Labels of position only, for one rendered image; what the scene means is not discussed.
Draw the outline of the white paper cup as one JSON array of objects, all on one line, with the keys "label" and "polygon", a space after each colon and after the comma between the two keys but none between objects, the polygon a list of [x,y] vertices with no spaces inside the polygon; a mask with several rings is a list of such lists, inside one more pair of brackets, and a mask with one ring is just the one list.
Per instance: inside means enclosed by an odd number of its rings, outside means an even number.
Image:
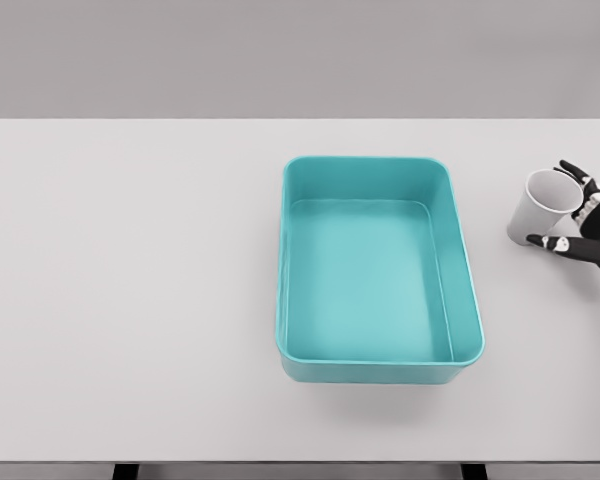
[{"label": "white paper cup", "polygon": [[527,245],[528,235],[547,235],[564,216],[581,206],[583,198],[582,187],[568,174],[549,169],[532,172],[507,225],[509,239]]}]

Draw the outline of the teal rectangular plastic basket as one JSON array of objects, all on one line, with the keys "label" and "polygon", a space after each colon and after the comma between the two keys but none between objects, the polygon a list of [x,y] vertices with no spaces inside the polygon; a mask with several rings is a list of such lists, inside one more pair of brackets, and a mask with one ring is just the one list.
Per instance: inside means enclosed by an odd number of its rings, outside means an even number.
[{"label": "teal rectangular plastic basket", "polygon": [[425,157],[283,171],[275,341],[306,383],[442,385],[485,335],[451,175]]}]

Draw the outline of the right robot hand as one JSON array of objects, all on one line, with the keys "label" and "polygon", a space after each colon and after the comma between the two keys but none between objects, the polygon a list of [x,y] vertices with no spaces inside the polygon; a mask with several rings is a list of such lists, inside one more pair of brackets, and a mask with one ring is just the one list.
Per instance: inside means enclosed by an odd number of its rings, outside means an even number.
[{"label": "right robot hand", "polygon": [[571,214],[580,236],[529,234],[526,240],[558,256],[600,268],[600,186],[591,175],[566,160],[560,160],[555,170],[572,177],[582,190],[583,201]]}]

